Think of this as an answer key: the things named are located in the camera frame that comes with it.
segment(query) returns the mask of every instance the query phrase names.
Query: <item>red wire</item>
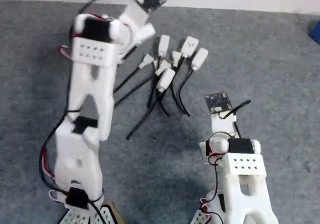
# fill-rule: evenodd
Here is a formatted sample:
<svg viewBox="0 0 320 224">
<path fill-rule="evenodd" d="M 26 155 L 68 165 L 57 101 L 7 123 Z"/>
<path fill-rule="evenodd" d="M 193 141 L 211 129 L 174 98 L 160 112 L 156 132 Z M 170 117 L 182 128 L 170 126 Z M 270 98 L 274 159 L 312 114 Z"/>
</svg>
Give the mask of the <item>red wire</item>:
<svg viewBox="0 0 320 224">
<path fill-rule="evenodd" d="M 49 173 L 52 177 L 54 177 L 54 175 L 47 169 L 47 160 L 46 160 L 46 151 L 44 150 L 44 152 L 42 153 L 42 164 L 43 164 L 43 169 Z"/>
<path fill-rule="evenodd" d="M 204 224 L 208 224 L 210 221 L 211 221 L 211 216 L 208 218 L 208 220 L 206 220 Z"/>
</svg>

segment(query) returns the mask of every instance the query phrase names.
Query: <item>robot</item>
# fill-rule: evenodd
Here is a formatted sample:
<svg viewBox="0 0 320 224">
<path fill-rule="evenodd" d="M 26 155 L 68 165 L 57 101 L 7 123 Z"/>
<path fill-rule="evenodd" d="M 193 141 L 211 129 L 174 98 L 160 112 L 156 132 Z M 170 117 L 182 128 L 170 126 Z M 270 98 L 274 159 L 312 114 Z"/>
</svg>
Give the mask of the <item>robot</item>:
<svg viewBox="0 0 320 224">
<path fill-rule="evenodd" d="M 112 204 L 103 204 L 99 143 L 107 140 L 111 129 L 117 66 L 139 44 L 155 34 L 147 19 L 165 2 L 133 0 L 118 19 L 81 12 L 75 18 L 71 29 L 73 64 L 67 105 L 61 120 L 45 141 L 39 161 L 42 163 L 41 178 L 51 189 L 49 197 L 69 209 L 60 224 L 124 223 Z M 97 78 L 91 74 L 94 66 L 99 70 Z M 95 101 L 97 120 L 80 115 L 87 95 Z M 54 174 L 46 169 L 45 162 L 46 145 L 53 134 L 57 150 Z M 52 178 L 54 185 L 44 178 L 44 174 Z"/>
<path fill-rule="evenodd" d="M 199 143 L 205 164 L 214 166 L 215 190 L 200 199 L 191 224 L 278 224 L 266 184 L 259 141 L 242 138 L 236 112 L 225 92 L 207 95 L 212 134 Z M 218 180 L 222 189 L 218 189 Z"/>
<path fill-rule="evenodd" d="M 68 209 L 59 224 L 124 223 L 114 205 L 104 202 L 99 144 L 107 140 L 111 129 L 117 66 L 155 34 L 147 19 L 165 2 L 133 0 L 118 19 L 85 14 L 85 5 L 75 18 L 70 33 L 73 64 L 66 107 L 39 156 L 41 179 L 51 189 L 49 197 Z M 91 74 L 93 67 L 98 69 L 95 78 Z M 160 88 L 167 89 L 170 83 L 166 84 Z M 97 120 L 80 115 L 87 95 L 95 101 Z M 242 138 L 236 125 L 236 112 L 244 105 L 232 109 L 224 92 L 208 95 L 206 101 L 213 133 L 200 143 L 200 149 L 203 158 L 215 166 L 223 191 L 216 188 L 201 199 L 201 207 L 191 223 L 278 224 L 270 204 L 260 143 Z M 47 144 L 53 135 L 57 150 L 54 173 L 46 166 Z M 242 194 L 241 184 L 248 185 L 248 195 Z"/>
</svg>

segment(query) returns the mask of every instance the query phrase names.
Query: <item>white connector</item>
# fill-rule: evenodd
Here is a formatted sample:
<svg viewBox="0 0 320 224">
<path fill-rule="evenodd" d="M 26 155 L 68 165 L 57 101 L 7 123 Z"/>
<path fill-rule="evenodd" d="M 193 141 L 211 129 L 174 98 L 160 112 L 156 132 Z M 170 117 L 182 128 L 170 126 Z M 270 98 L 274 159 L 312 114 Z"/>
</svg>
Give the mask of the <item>white connector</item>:
<svg viewBox="0 0 320 224">
<path fill-rule="evenodd" d="M 188 36 L 181 48 L 182 56 L 185 58 L 191 57 L 194 51 L 196 50 L 196 47 L 198 46 L 198 44 L 199 44 L 198 39 Z"/>
<path fill-rule="evenodd" d="M 165 57 L 167 55 L 169 41 L 170 41 L 170 36 L 161 35 L 159 48 L 158 48 L 158 56 L 159 57 Z"/>
<path fill-rule="evenodd" d="M 171 68 L 171 65 L 167 61 L 163 60 L 155 72 L 156 76 L 160 76 L 168 68 Z"/>
<path fill-rule="evenodd" d="M 208 57 L 208 50 L 201 48 L 191 62 L 191 68 L 195 71 L 199 70 L 206 58 Z"/>
<path fill-rule="evenodd" d="M 162 93 L 164 92 L 169 85 L 171 84 L 176 72 L 174 72 L 172 69 L 168 68 L 164 71 L 163 75 L 161 76 L 158 84 L 157 84 L 157 90 Z"/>
<path fill-rule="evenodd" d="M 155 59 L 151 55 L 147 54 L 143 58 L 141 64 L 139 64 L 139 68 L 142 69 L 143 67 L 146 67 L 147 65 L 152 64 L 154 60 Z"/>
<path fill-rule="evenodd" d="M 177 51 L 172 52 L 172 59 L 173 59 L 173 63 L 174 63 L 173 67 L 178 67 L 178 62 L 179 62 L 181 56 L 182 56 L 182 53 L 180 53 L 180 52 L 177 52 Z"/>
</svg>

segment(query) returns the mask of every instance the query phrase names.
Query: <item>white servo bracket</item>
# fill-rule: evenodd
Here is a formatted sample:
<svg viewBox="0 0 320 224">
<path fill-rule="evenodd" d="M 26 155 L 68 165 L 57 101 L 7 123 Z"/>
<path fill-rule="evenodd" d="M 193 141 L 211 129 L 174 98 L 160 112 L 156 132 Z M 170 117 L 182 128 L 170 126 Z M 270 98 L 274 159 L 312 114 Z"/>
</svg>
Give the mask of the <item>white servo bracket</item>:
<svg viewBox="0 0 320 224">
<path fill-rule="evenodd" d="M 227 153 L 222 158 L 222 163 L 226 175 L 267 176 L 261 154 Z"/>
</svg>

